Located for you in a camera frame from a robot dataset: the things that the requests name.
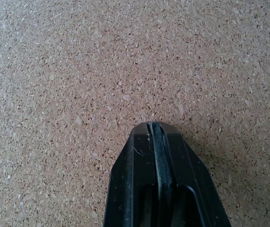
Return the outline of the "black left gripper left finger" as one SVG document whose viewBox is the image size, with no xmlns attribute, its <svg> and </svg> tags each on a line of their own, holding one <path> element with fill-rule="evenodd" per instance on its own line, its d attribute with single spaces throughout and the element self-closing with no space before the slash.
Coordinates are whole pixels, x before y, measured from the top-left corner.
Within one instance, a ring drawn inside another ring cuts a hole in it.
<svg viewBox="0 0 270 227">
<path fill-rule="evenodd" d="M 103 227 L 161 227 L 153 124 L 131 130 L 112 167 Z"/>
</svg>

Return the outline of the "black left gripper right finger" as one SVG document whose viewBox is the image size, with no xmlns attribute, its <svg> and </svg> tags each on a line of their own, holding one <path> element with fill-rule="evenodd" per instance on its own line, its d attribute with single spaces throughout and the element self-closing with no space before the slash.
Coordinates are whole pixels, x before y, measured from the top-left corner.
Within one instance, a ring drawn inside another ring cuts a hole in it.
<svg viewBox="0 0 270 227">
<path fill-rule="evenodd" d="M 151 135 L 158 184 L 159 227 L 231 227 L 210 173 L 167 124 L 153 122 Z"/>
</svg>

